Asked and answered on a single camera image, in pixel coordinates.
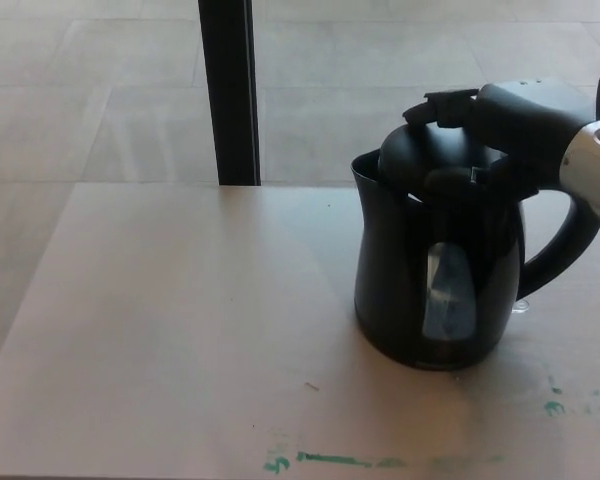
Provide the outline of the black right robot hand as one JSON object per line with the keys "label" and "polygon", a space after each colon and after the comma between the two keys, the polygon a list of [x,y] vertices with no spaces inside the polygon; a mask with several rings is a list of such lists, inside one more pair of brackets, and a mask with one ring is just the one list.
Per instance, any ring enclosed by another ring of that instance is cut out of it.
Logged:
{"label": "black right robot hand", "polygon": [[460,128],[471,140],[503,154],[489,167],[442,167],[427,174],[428,194],[466,204],[508,204],[541,190],[559,190],[568,145],[596,119],[591,98],[555,79],[489,83],[424,98],[403,113],[408,126]]}

